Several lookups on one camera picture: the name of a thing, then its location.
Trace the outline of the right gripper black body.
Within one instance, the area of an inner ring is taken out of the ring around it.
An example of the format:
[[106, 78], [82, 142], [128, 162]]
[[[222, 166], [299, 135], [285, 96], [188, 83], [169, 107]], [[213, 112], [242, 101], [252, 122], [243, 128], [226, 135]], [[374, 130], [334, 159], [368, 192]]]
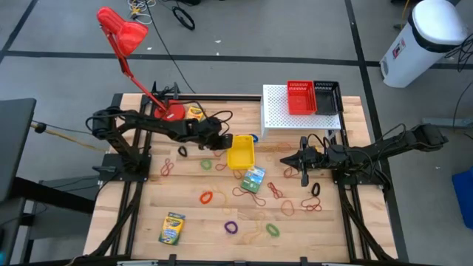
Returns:
[[316, 150], [315, 146], [310, 146], [308, 137], [301, 137], [300, 139], [300, 158], [299, 166], [302, 174], [302, 187], [307, 187], [309, 184], [308, 171], [320, 167], [324, 162], [325, 154]]

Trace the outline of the black plastic mesh basket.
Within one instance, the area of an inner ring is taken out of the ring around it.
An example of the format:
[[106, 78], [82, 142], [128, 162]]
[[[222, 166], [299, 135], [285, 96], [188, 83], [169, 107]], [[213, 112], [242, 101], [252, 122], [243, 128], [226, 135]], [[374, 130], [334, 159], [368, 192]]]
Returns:
[[339, 83], [314, 81], [317, 115], [338, 115], [344, 111]]

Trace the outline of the long red rubber band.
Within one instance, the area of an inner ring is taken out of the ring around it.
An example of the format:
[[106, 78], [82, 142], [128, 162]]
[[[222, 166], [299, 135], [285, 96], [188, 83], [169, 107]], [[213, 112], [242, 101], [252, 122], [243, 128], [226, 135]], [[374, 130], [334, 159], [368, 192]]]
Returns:
[[235, 197], [242, 197], [248, 195], [254, 201], [254, 203], [259, 207], [266, 206], [267, 202], [265, 199], [258, 197], [255, 193], [241, 189], [240, 187], [234, 187], [232, 189], [232, 195]]

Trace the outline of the white perforated metal shelf riser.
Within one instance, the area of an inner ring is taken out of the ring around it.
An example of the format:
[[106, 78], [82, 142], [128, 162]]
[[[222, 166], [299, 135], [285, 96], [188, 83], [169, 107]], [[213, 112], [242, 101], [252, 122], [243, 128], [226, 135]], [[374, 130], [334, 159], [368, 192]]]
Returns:
[[290, 115], [286, 85], [264, 85], [260, 103], [262, 139], [270, 129], [341, 130], [338, 115]]

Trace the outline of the blue plastic bin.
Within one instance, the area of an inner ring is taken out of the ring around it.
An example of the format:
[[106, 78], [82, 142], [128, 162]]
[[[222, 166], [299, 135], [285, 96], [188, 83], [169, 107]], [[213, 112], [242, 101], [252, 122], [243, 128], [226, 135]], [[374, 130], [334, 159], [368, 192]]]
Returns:
[[452, 176], [460, 212], [465, 226], [473, 230], [473, 166]]

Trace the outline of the black desk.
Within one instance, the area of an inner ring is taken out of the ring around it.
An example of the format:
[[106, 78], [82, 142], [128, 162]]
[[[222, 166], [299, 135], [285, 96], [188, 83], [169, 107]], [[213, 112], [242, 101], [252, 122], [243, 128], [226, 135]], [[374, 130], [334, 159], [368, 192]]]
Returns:
[[85, 214], [95, 202], [17, 176], [36, 99], [0, 100], [0, 265], [10, 263], [18, 230], [31, 225], [33, 214], [24, 212], [27, 200], [68, 208]]

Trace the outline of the yellow plastic mesh basket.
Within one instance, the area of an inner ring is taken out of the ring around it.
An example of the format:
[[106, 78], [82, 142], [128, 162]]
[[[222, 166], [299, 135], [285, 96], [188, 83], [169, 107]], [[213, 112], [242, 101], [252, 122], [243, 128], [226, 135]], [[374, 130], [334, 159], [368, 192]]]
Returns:
[[254, 142], [251, 135], [233, 136], [227, 151], [227, 165], [231, 170], [245, 170], [255, 164]]

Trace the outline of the red desk lamp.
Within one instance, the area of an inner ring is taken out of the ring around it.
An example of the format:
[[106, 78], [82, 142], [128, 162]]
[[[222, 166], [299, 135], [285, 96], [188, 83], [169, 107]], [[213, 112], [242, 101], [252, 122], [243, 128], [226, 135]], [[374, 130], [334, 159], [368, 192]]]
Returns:
[[149, 32], [148, 27], [137, 22], [126, 21], [110, 7], [101, 7], [97, 12], [97, 20], [119, 61], [121, 72], [137, 86], [152, 103], [157, 105], [154, 116], [167, 121], [184, 119], [186, 116], [184, 105], [177, 100], [165, 102], [156, 98], [135, 78], [129, 68], [126, 58], [131, 55], [145, 39]]

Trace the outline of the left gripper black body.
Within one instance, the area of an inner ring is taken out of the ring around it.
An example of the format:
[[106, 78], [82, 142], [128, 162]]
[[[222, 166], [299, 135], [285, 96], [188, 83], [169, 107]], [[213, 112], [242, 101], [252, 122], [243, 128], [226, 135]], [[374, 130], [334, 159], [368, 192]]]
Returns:
[[188, 130], [188, 137], [191, 142], [196, 143], [201, 148], [219, 150], [222, 149], [220, 131], [220, 127], [191, 128]]

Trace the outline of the white trash bin black liner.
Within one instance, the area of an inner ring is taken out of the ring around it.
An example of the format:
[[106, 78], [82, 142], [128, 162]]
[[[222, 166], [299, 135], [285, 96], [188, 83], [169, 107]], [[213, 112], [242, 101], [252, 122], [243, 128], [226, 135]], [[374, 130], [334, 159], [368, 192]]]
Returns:
[[456, 7], [448, 0], [422, 0], [380, 60], [384, 83], [405, 88], [467, 38]]

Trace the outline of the long yellow rubber band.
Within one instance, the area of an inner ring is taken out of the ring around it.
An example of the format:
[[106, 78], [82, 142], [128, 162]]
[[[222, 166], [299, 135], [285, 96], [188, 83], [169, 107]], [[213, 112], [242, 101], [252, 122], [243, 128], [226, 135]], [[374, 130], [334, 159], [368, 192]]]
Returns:
[[260, 236], [263, 232], [263, 222], [265, 221], [266, 214], [263, 211], [260, 211], [255, 214], [254, 217], [254, 226], [248, 229], [244, 234], [241, 236], [239, 241], [237, 242], [238, 245], [250, 245], [258, 236]]

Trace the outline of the red plastic mesh basket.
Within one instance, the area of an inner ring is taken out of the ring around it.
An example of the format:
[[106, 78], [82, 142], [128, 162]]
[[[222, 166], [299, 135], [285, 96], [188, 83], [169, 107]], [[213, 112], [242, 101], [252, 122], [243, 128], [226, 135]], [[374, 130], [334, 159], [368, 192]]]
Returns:
[[317, 111], [312, 81], [287, 81], [287, 101], [290, 115], [313, 115]]

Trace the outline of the Crayola crayon box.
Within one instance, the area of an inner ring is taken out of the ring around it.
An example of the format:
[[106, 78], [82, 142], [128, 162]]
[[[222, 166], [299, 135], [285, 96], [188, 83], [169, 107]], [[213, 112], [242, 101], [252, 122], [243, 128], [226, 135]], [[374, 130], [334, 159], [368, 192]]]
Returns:
[[198, 121], [202, 121], [204, 118], [204, 110], [200, 107], [189, 106], [186, 109], [186, 119], [196, 119]]
[[262, 184], [266, 170], [258, 166], [252, 166], [245, 172], [241, 188], [256, 194]]
[[163, 220], [158, 241], [167, 245], [177, 245], [185, 220], [185, 215], [169, 212]]

